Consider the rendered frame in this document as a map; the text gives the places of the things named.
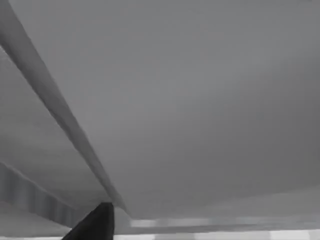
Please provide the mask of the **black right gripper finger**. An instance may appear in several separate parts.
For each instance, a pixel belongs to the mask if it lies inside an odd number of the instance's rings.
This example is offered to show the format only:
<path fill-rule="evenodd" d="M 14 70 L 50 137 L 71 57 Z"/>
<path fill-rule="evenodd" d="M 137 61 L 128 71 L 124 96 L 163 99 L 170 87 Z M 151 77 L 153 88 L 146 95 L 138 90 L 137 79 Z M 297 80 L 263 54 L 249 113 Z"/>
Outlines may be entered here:
<path fill-rule="evenodd" d="M 111 202 L 102 202 L 61 240 L 114 240 L 115 208 Z"/>

